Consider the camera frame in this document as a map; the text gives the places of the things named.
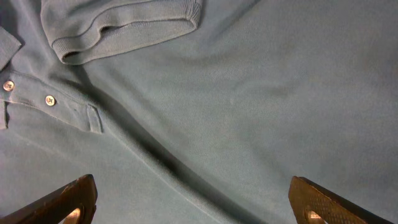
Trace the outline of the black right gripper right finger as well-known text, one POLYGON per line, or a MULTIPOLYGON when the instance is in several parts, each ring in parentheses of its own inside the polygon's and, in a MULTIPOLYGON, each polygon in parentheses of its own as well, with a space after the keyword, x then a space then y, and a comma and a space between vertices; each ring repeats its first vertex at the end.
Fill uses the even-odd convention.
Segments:
POLYGON ((298 224, 392 224, 304 177, 292 177, 289 202, 298 224))

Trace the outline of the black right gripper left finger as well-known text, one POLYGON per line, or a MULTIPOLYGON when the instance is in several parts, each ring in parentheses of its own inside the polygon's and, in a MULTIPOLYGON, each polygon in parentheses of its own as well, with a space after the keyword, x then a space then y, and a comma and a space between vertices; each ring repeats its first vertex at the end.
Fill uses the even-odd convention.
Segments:
POLYGON ((98 191, 94 177, 86 174, 56 191, 1 218, 1 223, 90 224, 96 211, 98 191))

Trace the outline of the blue polo shirt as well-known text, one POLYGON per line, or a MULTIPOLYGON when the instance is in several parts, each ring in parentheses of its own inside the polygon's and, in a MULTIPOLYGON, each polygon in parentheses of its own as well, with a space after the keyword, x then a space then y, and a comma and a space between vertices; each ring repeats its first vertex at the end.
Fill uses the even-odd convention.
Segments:
POLYGON ((294 223, 304 176, 397 222, 396 1, 2 1, 1 215, 294 223))

